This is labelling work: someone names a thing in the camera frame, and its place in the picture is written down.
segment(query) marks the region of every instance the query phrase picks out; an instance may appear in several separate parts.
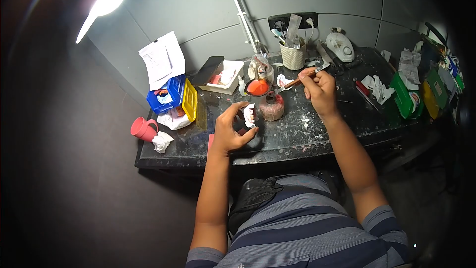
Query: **white plastic tray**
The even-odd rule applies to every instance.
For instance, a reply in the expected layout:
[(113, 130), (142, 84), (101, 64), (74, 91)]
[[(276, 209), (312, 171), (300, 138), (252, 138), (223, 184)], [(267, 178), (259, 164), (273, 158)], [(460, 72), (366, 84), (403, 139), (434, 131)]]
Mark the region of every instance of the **white plastic tray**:
[(235, 69), (235, 75), (231, 79), (228, 85), (218, 85), (218, 84), (210, 84), (207, 83), (206, 86), (199, 86), (202, 90), (219, 92), (224, 94), (233, 94), (235, 89), (238, 86), (239, 80), (238, 76), (243, 78), (243, 66), (245, 63), (243, 61), (235, 61), (235, 60), (223, 60), (223, 69), (233, 68)]

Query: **power outlet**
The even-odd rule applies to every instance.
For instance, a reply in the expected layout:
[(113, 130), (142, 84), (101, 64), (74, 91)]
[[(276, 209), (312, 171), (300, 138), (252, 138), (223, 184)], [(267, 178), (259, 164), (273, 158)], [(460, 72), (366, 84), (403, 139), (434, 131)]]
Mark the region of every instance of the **power outlet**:
[[(314, 22), (314, 27), (318, 26), (318, 13), (293, 13), (295, 15), (301, 16), (302, 21), (299, 26), (299, 29), (305, 29), (305, 28), (312, 28), (311, 25), (309, 25), (306, 20), (311, 18), (312, 21)], [(289, 26), (289, 17), (291, 14), (283, 14), (283, 15), (273, 15), (271, 17), (268, 17), (268, 24), (269, 24), (269, 29), (274, 29), (276, 28), (277, 30), (286, 30)]]

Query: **power cord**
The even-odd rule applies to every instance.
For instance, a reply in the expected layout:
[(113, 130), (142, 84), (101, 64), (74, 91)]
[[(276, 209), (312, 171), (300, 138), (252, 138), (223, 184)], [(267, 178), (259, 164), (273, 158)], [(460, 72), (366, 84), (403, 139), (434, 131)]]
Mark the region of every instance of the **power cord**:
[(309, 48), (309, 46), (308, 46), (308, 45), (309, 45), (309, 41), (312, 39), (312, 35), (314, 34), (314, 21), (312, 21), (311, 18), (308, 18), (308, 19), (306, 20), (306, 22), (307, 22), (309, 25), (311, 25), (311, 27), (312, 27), (311, 36), (309, 37), (309, 39), (307, 40), (307, 43), (306, 43), (306, 47)]

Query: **black mesh bag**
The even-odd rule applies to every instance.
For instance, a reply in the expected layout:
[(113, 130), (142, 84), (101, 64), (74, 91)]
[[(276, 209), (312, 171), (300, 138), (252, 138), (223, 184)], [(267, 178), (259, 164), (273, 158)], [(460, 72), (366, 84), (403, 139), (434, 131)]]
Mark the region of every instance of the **black mesh bag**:
[(230, 209), (228, 230), (235, 235), (238, 228), (247, 221), (253, 212), (271, 201), (283, 186), (276, 183), (276, 178), (250, 179), (243, 184), (238, 199)]

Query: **blue plastic bin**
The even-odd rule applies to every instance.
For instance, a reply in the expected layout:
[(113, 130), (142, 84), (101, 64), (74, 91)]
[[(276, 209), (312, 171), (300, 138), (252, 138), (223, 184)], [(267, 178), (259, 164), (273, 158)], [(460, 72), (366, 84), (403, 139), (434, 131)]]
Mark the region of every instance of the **blue plastic bin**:
[(184, 89), (185, 75), (181, 74), (179, 76), (170, 78), (167, 81), (167, 90), (169, 91), (169, 94), (172, 97), (171, 103), (159, 103), (157, 100), (157, 95), (154, 95), (154, 91), (149, 91), (146, 99), (150, 107), (152, 108), (152, 111), (154, 111), (155, 114), (160, 114), (169, 109), (175, 108), (176, 106), (182, 105)]

